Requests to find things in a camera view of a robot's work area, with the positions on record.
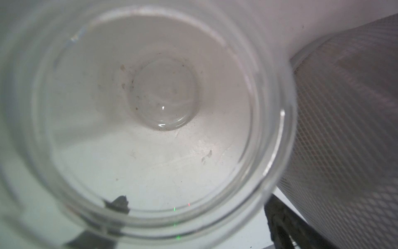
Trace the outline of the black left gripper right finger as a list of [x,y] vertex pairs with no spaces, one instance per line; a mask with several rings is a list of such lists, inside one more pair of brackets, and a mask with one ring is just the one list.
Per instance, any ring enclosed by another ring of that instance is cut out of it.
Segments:
[[275,195],[264,205],[265,216],[276,249],[335,249],[329,240],[293,212]]

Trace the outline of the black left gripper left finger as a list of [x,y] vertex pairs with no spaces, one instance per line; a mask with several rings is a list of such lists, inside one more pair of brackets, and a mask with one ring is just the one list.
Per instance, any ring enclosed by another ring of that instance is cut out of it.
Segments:
[[[119,196],[114,201],[105,201],[105,208],[116,213],[128,215],[128,200],[126,196]],[[119,239],[122,237],[124,222],[107,220],[101,225],[89,222],[88,229],[84,230],[75,238],[65,242],[66,249],[115,249]]]

